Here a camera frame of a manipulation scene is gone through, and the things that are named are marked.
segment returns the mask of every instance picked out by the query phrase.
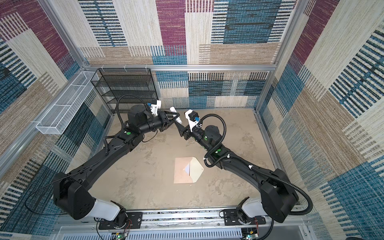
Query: mounting plate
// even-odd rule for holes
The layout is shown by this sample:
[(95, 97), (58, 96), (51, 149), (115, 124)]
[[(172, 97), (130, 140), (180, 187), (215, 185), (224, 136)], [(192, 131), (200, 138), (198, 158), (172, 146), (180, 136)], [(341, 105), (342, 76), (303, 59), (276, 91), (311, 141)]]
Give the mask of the mounting plate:
[[(224, 224), (226, 226), (242, 225), (239, 222), (239, 218), (237, 217), (236, 209), (224, 209), (223, 214), (224, 214)], [(259, 225), (266, 224), (264, 217), (255, 216), (255, 218), (256, 218), (257, 223)], [(252, 219), (252, 222), (249, 225), (255, 225), (256, 224), (255, 218)]]
[[(126, 214), (128, 216), (128, 219), (131, 220), (131, 229), (139, 229), (141, 226), (143, 213), (142, 212), (126, 212)], [(110, 221), (102, 219), (99, 224), (99, 230), (111, 230), (111, 229), (116, 229), (116, 228), (114, 228), (110, 224)]]

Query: red wire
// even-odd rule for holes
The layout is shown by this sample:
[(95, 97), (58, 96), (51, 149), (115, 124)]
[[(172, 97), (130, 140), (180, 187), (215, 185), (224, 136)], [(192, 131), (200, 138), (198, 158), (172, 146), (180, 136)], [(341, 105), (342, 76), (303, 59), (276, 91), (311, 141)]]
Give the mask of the red wire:
[(257, 219), (255, 217), (255, 221), (256, 221), (256, 229), (257, 229), (257, 235), (259, 234), (259, 223), (257, 222)]
[(131, 221), (130, 219), (128, 219), (128, 220), (129, 220), (129, 222), (128, 222), (128, 226), (129, 226), (129, 231), (128, 231), (128, 233), (129, 233), (130, 230), (131, 230), (131, 223), (132, 223), (132, 221)]

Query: black cable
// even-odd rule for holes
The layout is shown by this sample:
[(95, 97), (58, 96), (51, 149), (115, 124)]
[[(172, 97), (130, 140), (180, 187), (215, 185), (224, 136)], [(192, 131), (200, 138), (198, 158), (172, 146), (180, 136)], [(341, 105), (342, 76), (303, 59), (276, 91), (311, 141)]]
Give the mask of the black cable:
[(208, 152), (205, 154), (204, 156), (204, 164), (207, 166), (207, 167), (213, 167), (215, 166), (218, 162), (216, 162), (215, 164), (211, 164), (209, 165), (208, 162), (207, 162), (207, 159), (208, 157), (214, 152), (216, 151), (216, 149), (220, 146), (220, 144), (223, 142), (224, 138), (225, 138), (225, 134), (227, 133), (227, 126), (225, 125), (225, 121), (222, 117), (220, 117), (219, 115), (217, 114), (214, 114), (214, 113), (210, 113), (210, 114), (207, 114), (205, 115), (204, 117), (200, 118), (200, 121), (197, 123), (198, 125), (199, 124), (203, 124), (203, 120), (208, 118), (208, 117), (216, 117), (218, 119), (220, 119), (220, 121), (222, 122), (223, 124), (223, 135), (221, 136), (220, 140), (217, 142), (217, 144), (211, 148), (210, 150), (208, 150)]
[(124, 95), (122, 95), (122, 96), (119, 98), (118, 102), (116, 103), (116, 113), (118, 114), (118, 118), (119, 118), (120, 123), (121, 123), (121, 129), (123, 129), (124, 123), (123, 123), (123, 121), (122, 121), (122, 119), (121, 119), (121, 116), (120, 116), (119, 102), (120, 102), (120, 100), (121, 100), (123, 97), (125, 97), (125, 96), (132, 96), (132, 97), (137, 98), (138, 100), (140, 100), (140, 101), (142, 102), (142, 104), (144, 104), (144, 107), (145, 107), (145, 109), (147, 110), (147, 112), (149, 112), (149, 113), (151, 112), (151, 110), (150, 110), (148, 104), (146, 104), (146, 103), (145, 103), (141, 98), (139, 98), (138, 96), (135, 96), (135, 95), (133, 95), (133, 94), (124, 94)]
[[(220, 157), (216, 162), (219, 162), (221, 161), (222, 159), (224, 158), (227, 158), (228, 156), (222, 156)], [(276, 177), (272, 174), (268, 174), (266, 172), (263, 172), (263, 171), (260, 171), (258, 168), (254, 167), (252, 163), (248, 162), (247, 160), (244, 160), (242, 157), (239, 157), (239, 156), (233, 156), (233, 155), (229, 155), (229, 157), (232, 157), (232, 158), (236, 158), (240, 161), (242, 161), (245, 165), (247, 166), (252, 166), (251, 169), (258, 173), (258, 174), (261, 174), (261, 175), (264, 175), (266, 177), (269, 177), (277, 182), (280, 182), (280, 183), (283, 183), (283, 184), (286, 184), (290, 187), (292, 187), (294, 190), (296, 190), (297, 192), (299, 192), (301, 195), (303, 195), (303, 197), (307, 200), (308, 202), (308, 206), (306, 209), (302, 210), (302, 211), (290, 211), (289, 214), (290, 215), (305, 215), (305, 214), (308, 214), (312, 211), (312, 208), (313, 208), (313, 203), (312, 203), (312, 200), (311, 200), (311, 197), (308, 196), (308, 194), (306, 192), (304, 192), (301, 188), (299, 188), (298, 186), (290, 183), (290, 182), (287, 182), (287, 181), (284, 181), (283, 179), (279, 178), (279, 177)]]
[(264, 240), (264, 239), (266, 239), (271, 234), (271, 232), (272, 232), (273, 223), (274, 223), (274, 220), (272, 219), (271, 225), (269, 226), (269, 229), (268, 229), (268, 232), (266, 232), (266, 234), (264, 236), (262, 236), (261, 238), (257, 238), (256, 240)]
[(218, 212), (218, 216), (221, 217), (221, 218), (224, 218), (224, 210), (221, 210), (220, 212)]
[(97, 235), (99, 235), (99, 237), (101, 238), (101, 240), (104, 240), (102, 237), (101, 237), (101, 235), (99, 234), (99, 230), (97, 229), (97, 224), (98, 224), (99, 222), (98, 221), (96, 221), (96, 232), (97, 232)]
[(53, 182), (50, 182), (50, 183), (48, 183), (48, 184), (42, 186), (41, 188), (39, 188), (39, 189), (33, 191), (33, 192), (32, 192), (30, 195), (28, 195), (28, 197), (25, 199), (25, 202), (24, 202), (24, 206), (25, 206), (25, 208), (28, 209), (31, 213), (34, 213), (34, 214), (37, 214), (37, 215), (42, 215), (42, 216), (54, 216), (54, 215), (63, 215), (63, 214), (67, 214), (67, 213), (65, 213), (65, 212), (62, 212), (62, 213), (59, 213), (59, 214), (41, 214), (41, 213), (35, 212), (35, 211), (33, 211), (32, 209), (30, 209), (30, 208), (26, 205), (26, 202), (28, 201), (28, 199), (29, 199), (31, 196), (35, 195), (38, 191), (42, 190), (43, 188), (46, 188), (47, 186), (49, 186), (49, 185), (51, 185), (51, 184), (54, 184), (55, 182), (59, 182), (59, 181), (61, 181), (61, 180), (63, 180), (63, 179), (66, 179), (67, 177), (73, 177), (73, 176), (75, 176), (75, 175), (77, 175), (77, 174), (79, 174), (79, 173), (81, 173), (81, 172), (84, 172), (84, 170), (86, 170), (86, 169), (88, 169), (88, 168), (90, 168), (90, 167), (92, 167), (92, 166), (98, 164), (101, 160), (102, 160), (102, 158), (101, 158), (99, 161), (97, 161), (96, 163), (91, 164), (91, 165), (89, 165), (88, 167), (84, 168), (84, 169), (83, 169), (82, 171), (80, 171), (80, 172), (77, 172), (77, 173), (75, 173), (75, 174), (71, 174), (71, 175), (69, 175), (69, 176), (66, 176), (66, 177), (60, 178), (60, 179), (58, 179), (58, 180), (55, 180), (55, 181), (53, 181)]
[(106, 136), (104, 139), (103, 139), (103, 143), (104, 143), (104, 151), (105, 151), (105, 156), (108, 155), (108, 151), (109, 151), (109, 145), (108, 145), (108, 142), (107, 142), (107, 139), (108, 138), (114, 138), (115, 136)]
[(105, 146), (105, 148), (104, 148), (105, 156), (107, 156), (108, 155), (108, 151), (109, 151), (109, 146), (108, 146), (108, 142), (107, 142), (107, 138), (106, 137), (103, 139), (103, 142), (104, 142), (104, 146)]
[(149, 142), (150, 140), (152, 140), (155, 136), (153, 136), (151, 139), (149, 139), (148, 141), (144, 141), (144, 139), (142, 140), (142, 142)]

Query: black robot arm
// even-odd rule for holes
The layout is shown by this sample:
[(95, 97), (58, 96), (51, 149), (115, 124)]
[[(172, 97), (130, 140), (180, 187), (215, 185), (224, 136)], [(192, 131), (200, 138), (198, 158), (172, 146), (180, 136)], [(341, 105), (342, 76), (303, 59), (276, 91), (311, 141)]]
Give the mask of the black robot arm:
[[(222, 121), (224, 126), (223, 136), (217, 126), (209, 125), (204, 130), (202, 129), (202, 120), (207, 116), (214, 116)], [(303, 190), (293, 185), (282, 170), (272, 171), (256, 166), (236, 155), (222, 144), (226, 126), (220, 116), (208, 114), (200, 119), (197, 112), (189, 110), (185, 113), (185, 117), (189, 121), (189, 126), (184, 127), (178, 122), (175, 123), (180, 136), (184, 137), (185, 140), (193, 137), (196, 142), (205, 148), (207, 154), (204, 157), (204, 162), (207, 167), (217, 166), (228, 170), (254, 186), (260, 192), (264, 211), (273, 220), (282, 223), (289, 214), (304, 215), (312, 210), (313, 205), (310, 197)], [(307, 199), (307, 209), (291, 212), (299, 200), (295, 190)], [(250, 221), (249, 216), (244, 212), (238, 212), (238, 217), (243, 222)]]
[[(105, 218), (116, 227), (124, 225), (126, 222), (124, 207), (117, 203), (95, 199), (88, 190), (109, 167), (132, 151), (143, 140), (145, 133), (157, 130), (162, 132), (179, 116), (179, 113), (162, 110), (157, 111), (157, 116), (153, 116), (143, 105), (132, 107), (128, 113), (129, 120), (122, 124), (117, 134), (107, 137), (112, 140), (109, 143), (104, 141), (104, 149), (71, 172), (67, 174), (59, 172), (55, 175), (53, 188), (55, 205), (76, 220), (91, 216)], [(115, 213), (105, 215), (103, 210), (99, 210), (108, 207), (111, 207), (109, 212), (115, 211)]]
[[(258, 189), (261, 193), (263, 209), (272, 219), (283, 222), (288, 214), (303, 215), (312, 210), (311, 199), (305, 192), (291, 184), (283, 171), (279, 169), (271, 171), (254, 166), (222, 144), (226, 126), (220, 116), (206, 115), (214, 115), (221, 119), (224, 125), (223, 135), (219, 133), (216, 126), (207, 126), (202, 130), (202, 120), (206, 116), (200, 120), (195, 111), (187, 111), (185, 115), (189, 126), (184, 127), (177, 122), (181, 122), (179, 113), (159, 110), (153, 116), (146, 104), (133, 106), (128, 112), (129, 120), (123, 122), (118, 111), (118, 103), (116, 110), (122, 127), (114, 136), (106, 137), (112, 138), (110, 143), (104, 139), (104, 149), (91, 159), (67, 174), (59, 172), (54, 177), (54, 203), (74, 219), (86, 216), (98, 217), (105, 219), (108, 226), (123, 227), (127, 223), (126, 209), (118, 203), (96, 199), (89, 194), (88, 190), (110, 166), (132, 151), (143, 140), (145, 133), (157, 130), (162, 132), (173, 123), (176, 124), (180, 136), (186, 140), (193, 137), (207, 150), (204, 157), (207, 167), (217, 166), (231, 171)], [(295, 190), (308, 200), (308, 208), (304, 211), (291, 212), (298, 201)], [(249, 221), (245, 214), (239, 218), (244, 222)]]

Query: black wire mesh shelf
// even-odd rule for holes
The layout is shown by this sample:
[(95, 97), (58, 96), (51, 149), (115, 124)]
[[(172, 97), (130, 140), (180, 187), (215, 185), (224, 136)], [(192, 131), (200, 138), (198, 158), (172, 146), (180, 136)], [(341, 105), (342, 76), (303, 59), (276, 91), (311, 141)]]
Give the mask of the black wire mesh shelf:
[[(125, 94), (133, 94), (145, 102), (158, 100), (150, 69), (145, 68), (99, 68), (98, 81), (91, 81), (111, 111), (114, 113), (118, 99)], [(119, 110), (126, 113), (132, 106), (141, 102), (126, 96), (119, 102)]]

